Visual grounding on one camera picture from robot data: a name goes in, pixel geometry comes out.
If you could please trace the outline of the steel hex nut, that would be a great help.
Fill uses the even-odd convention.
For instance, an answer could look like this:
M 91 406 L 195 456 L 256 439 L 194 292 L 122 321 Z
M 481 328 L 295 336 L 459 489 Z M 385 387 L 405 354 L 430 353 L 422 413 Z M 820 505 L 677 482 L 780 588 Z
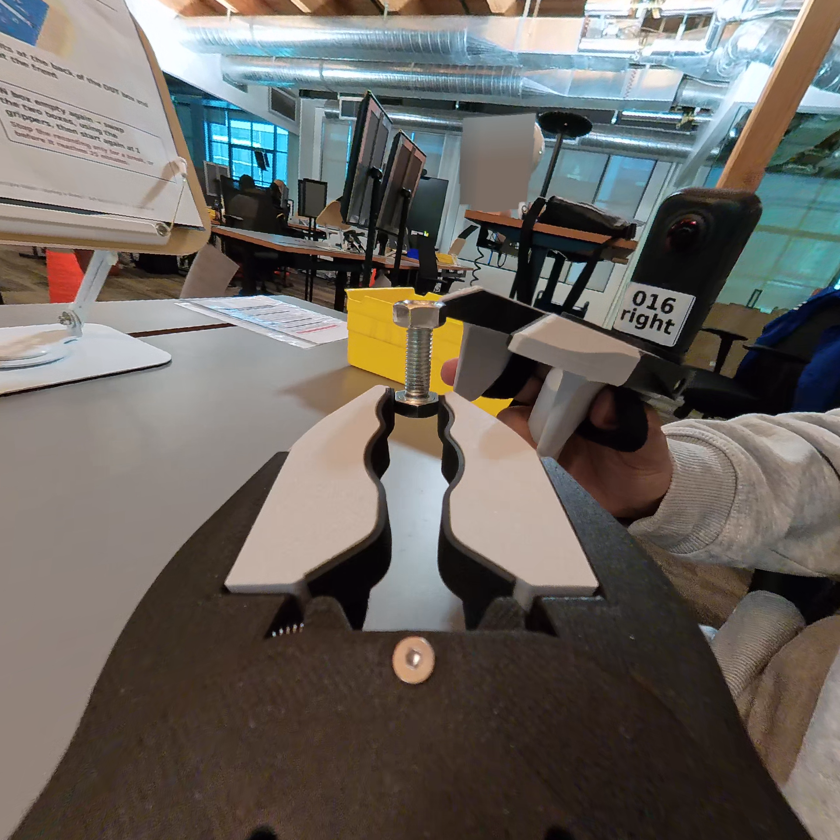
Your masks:
M 394 324 L 402 329 L 436 330 L 445 324 L 445 304 L 431 300 L 403 300 L 393 304 Z

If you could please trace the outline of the wooden document stand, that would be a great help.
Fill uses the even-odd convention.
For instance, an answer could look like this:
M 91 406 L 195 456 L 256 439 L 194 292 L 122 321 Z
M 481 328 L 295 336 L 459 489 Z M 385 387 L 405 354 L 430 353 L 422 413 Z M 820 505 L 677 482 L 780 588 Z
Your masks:
M 172 357 L 116 329 L 89 322 L 89 312 L 121 252 L 183 256 L 197 252 L 209 238 L 209 214 L 172 100 L 154 52 L 141 28 L 178 151 L 187 160 L 187 181 L 200 207 L 203 226 L 151 224 L 99 213 L 40 209 L 2 200 L 2 245 L 47 249 L 89 249 L 93 257 L 76 299 L 54 324 L 2 328 L 2 394 L 13 394 L 158 368 Z

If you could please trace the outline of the long wooden office table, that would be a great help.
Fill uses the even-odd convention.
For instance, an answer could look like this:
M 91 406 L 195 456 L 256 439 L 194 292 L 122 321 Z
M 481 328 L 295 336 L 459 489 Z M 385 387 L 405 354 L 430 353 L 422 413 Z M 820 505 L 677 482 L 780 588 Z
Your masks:
M 240 263 L 244 295 L 268 294 L 266 284 L 274 282 L 279 293 L 289 293 L 315 302 L 319 272 L 332 275 L 329 303 L 344 312 L 349 288 L 388 287 L 394 255 L 374 255 L 371 274 L 365 274 L 364 253 L 332 247 L 326 241 L 312 241 L 278 234 L 213 225 L 213 234 L 223 241 L 226 256 Z

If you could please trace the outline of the black office chair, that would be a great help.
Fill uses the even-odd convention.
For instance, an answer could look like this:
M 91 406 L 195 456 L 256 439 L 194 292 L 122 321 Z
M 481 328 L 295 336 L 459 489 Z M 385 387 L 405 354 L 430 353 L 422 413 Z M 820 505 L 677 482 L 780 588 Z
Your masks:
M 445 295 L 449 293 L 453 281 L 441 280 L 438 272 L 438 257 L 434 241 L 425 234 L 415 234 L 413 243 L 417 251 L 418 267 L 414 281 L 414 290 L 418 295 L 429 293 Z
M 756 343 L 743 348 L 757 355 L 758 361 L 742 377 L 721 373 L 735 340 L 744 336 L 723 329 L 702 328 L 702 332 L 719 338 L 720 346 L 714 370 L 689 367 L 683 389 L 682 405 L 675 413 L 685 418 L 696 411 L 704 417 L 731 419 L 744 414 L 784 413 L 791 408 L 793 395 L 808 361 L 794 353 Z

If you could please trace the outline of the black computer monitor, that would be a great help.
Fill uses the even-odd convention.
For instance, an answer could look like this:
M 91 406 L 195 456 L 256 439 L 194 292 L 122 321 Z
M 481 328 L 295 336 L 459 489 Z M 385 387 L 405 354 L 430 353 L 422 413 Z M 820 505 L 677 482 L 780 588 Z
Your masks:
M 403 131 L 397 131 L 381 188 L 381 203 L 376 226 L 396 236 L 405 227 L 403 217 L 411 206 L 421 180 L 427 156 Z
M 447 180 L 437 177 L 421 177 L 407 217 L 406 228 L 408 233 L 424 234 L 434 244 L 437 243 L 447 191 Z
M 382 178 L 393 120 L 367 91 L 356 113 L 350 160 L 340 202 L 343 222 L 367 228 L 371 221 L 375 184 Z

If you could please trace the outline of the grey desk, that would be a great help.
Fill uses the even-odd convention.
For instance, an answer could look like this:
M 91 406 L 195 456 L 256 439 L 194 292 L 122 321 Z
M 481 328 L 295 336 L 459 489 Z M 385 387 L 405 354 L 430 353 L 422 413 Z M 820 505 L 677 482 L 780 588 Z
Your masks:
M 170 301 L 100 302 L 92 319 L 171 362 L 2 397 L 2 838 L 176 551 L 319 419 L 392 385 L 349 366 L 346 341 L 300 349 Z

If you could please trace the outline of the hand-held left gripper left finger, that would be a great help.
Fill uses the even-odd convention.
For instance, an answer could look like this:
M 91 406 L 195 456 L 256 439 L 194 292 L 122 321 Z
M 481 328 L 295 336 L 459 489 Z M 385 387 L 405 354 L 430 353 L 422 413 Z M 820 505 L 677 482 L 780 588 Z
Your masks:
M 312 426 L 287 452 L 224 583 L 238 595 L 327 596 L 360 631 L 389 570 L 382 477 L 394 427 L 391 387 L 373 386 Z

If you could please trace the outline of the person's right hand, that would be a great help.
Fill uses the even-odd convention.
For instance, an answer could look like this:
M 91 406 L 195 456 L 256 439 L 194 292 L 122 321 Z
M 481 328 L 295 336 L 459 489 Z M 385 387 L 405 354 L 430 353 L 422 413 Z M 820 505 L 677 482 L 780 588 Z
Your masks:
M 447 360 L 440 372 L 447 385 L 455 383 L 457 359 Z M 535 375 L 513 398 L 511 405 L 497 415 L 528 445 L 536 448 L 529 431 L 529 418 L 543 380 L 549 369 L 538 364 Z M 617 427 L 616 389 L 603 388 L 590 406 L 589 420 L 601 430 Z M 669 489 L 673 464 L 668 442 L 656 411 L 645 407 L 647 441 L 633 453 L 614 450 L 578 434 L 569 438 L 563 449 L 554 456 L 565 469 L 606 511 L 619 521 L 635 522 L 652 516 Z

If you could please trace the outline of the steel hex bolt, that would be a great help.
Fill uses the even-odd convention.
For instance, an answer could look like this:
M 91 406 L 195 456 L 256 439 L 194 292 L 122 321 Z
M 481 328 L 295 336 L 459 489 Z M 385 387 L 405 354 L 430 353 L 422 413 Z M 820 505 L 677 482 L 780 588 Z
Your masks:
M 438 394 L 431 389 L 433 330 L 409 327 L 406 331 L 405 383 L 394 394 L 396 413 L 415 419 L 435 416 Z

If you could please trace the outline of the printed instruction sheet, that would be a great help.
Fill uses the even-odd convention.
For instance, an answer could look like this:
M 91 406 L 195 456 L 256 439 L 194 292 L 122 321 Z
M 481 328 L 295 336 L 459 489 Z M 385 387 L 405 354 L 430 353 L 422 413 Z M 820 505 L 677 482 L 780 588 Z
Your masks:
M 1 2 L 2 200 L 201 228 L 126 2 Z

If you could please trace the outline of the silver ceiling duct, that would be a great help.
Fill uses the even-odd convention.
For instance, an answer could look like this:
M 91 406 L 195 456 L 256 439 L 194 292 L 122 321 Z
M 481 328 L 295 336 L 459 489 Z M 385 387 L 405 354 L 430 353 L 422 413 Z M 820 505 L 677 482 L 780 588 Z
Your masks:
M 666 68 L 626 70 L 527 69 L 412 61 L 224 56 L 223 78 L 234 85 L 364 93 L 497 104 L 558 103 L 585 106 L 671 103 L 683 74 Z

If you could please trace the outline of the black bag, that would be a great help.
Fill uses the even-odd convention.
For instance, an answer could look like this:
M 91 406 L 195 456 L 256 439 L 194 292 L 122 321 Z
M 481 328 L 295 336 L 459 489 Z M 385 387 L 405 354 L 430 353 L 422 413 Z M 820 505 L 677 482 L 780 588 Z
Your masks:
M 561 196 L 547 199 L 539 222 L 608 238 L 634 239 L 637 225 L 590 203 L 576 202 Z

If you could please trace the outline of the black round lamp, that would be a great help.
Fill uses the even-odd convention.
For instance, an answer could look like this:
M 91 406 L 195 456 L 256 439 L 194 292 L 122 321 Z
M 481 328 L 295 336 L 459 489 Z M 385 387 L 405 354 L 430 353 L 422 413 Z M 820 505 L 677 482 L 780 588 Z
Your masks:
M 560 157 L 564 140 L 576 140 L 585 137 L 592 131 L 593 124 L 583 115 L 558 110 L 539 113 L 537 115 L 537 124 L 543 134 L 554 136 L 553 151 L 539 193 L 541 198 L 545 198 L 549 194 L 553 172 Z

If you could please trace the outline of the person's right forearm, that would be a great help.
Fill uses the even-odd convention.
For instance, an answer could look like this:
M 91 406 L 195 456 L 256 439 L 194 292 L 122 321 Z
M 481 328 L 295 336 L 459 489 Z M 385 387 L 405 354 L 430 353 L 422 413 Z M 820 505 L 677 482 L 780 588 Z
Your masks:
M 839 411 L 665 425 L 674 471 L 629 532 L 695 562 L 838 578 Z

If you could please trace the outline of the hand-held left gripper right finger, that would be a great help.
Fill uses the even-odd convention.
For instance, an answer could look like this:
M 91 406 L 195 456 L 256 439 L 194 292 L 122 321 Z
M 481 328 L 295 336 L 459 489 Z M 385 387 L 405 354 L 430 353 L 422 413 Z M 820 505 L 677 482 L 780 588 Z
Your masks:
M 590 597 L 599 582 L 536 451 L 464 397 L 438 406 L 444 492 L 437 567 L 467 630 L 498 598 Z

